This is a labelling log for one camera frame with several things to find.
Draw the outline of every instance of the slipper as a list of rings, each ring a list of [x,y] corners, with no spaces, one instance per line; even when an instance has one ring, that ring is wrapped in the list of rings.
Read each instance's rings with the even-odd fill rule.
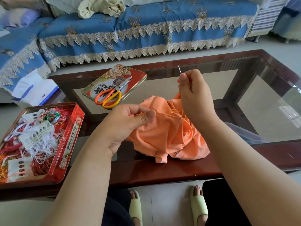
[[[208,215],[208,209],[205,198],[202,195],[193,196],[194,187],[190,190],[190,203],[194,226],[197,226],[197,220],[200,215]]]
[[[137,217],[140,220],[140,225],[142,224],[142,211],[141,211],[141,201],[139,194],[136,190],[131,190],[135,193],[136,199],[131,199],[131,205],[130,205],[130,216],[131,218]]]

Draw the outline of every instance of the coffee table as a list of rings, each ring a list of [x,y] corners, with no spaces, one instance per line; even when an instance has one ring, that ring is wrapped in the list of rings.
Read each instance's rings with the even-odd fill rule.
[[[148,78],[122,103],[139,104],[151,95],[172,99],[178,91],[176,80],[180,72],[177,65],[182,72],[191,69],[201,71],[211,89],[216,113],[224,122],[264,138],[264,144],[252,145],[256,151],[284,171],[301,168],[301,80],[296,73],[264,50],[136,65],[132,68],[146,72]],[[58,99],[77,102],[85,112],[71,164],[108,113],[80,91],[106,71],[51,77],[61,91],[49,103]],[[113,157],[110,186],[128,188],[221,177],[211,154],[194,161],[170,157],[167,164],[158,164],[155,158],[135,151],[131,142],[124,141]],[[61,185],[1,190],[0,200],[55,196]]]

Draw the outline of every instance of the striped fabric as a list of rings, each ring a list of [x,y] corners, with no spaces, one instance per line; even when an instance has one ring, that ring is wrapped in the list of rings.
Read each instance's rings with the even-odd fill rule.
[[[251,33],[271,30],[286,2],[287,0],[273,0],[267,9],[259,10]]]

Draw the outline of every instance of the person's right arm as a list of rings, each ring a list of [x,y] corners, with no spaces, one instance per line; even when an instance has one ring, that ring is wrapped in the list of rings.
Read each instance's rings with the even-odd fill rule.
[[[178,82],[185,114],[204,137],[250,223],[301,225],[301,186],[218,118],[199,70],[182,73]]]

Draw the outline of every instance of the foot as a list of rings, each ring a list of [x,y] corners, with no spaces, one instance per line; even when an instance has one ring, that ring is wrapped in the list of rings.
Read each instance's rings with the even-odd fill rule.
[[[131,199],[136,199],[137,198],[133,191],[130,191],[130,193],[131,193]],[[137,217],[133,217],[132,221],[133,221],[135,226],[140,226],[140,220]]]
[[[194,187],[193,196],[201,195],[203,196],[203,190],[199,185]],[[208,219],[208,215],[199,215],[198,216],[198,226],[205,226],[205,223]]]

